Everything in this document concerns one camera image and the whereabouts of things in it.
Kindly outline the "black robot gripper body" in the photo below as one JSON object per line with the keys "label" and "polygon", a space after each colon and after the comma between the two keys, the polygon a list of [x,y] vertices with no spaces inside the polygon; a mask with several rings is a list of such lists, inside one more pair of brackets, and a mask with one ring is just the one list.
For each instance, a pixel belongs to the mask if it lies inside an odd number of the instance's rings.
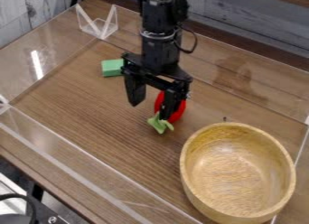
{"label": "black robot gripper body", "polygon": [[192,53],[181,47],[183,30],[173,33],[142,31],[142,53],[125,52],[122,55],[125,71],[144,78],[146,86],[167,90],[189,90],[192,75],[180,66],[180,53]]}

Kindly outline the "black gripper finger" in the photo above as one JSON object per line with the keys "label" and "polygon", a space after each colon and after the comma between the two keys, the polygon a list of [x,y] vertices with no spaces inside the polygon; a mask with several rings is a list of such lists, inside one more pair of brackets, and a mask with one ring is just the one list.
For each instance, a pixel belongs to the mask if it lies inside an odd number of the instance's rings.
{"label": "black gripper finger", "polygon": [[188,91],[176,89],[167,89],[163,91],[165,92],[165,101],[160,108],[160,118],[168,120],[180,108],[180,102],[187,100],[188,104]]}
{"label": "black gripper finger", "polygon": [[130,104],[138,106],[146,98],[146,83],[140,75],[125,71],[125,86]]}

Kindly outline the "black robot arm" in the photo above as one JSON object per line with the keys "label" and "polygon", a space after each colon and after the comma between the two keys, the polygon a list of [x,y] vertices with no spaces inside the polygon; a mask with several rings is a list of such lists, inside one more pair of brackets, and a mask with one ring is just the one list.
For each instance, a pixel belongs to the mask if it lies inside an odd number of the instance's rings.
{"label": "black robot arm", "polygon": [[183,22],[188,19],[188,0],[140,0],[142,15],[142,53],[125,52],[122,74],[132,105],[146,97],[146,86],[164,92],[160,118],[169,120],[187,100],[193,81],[180,66]]}

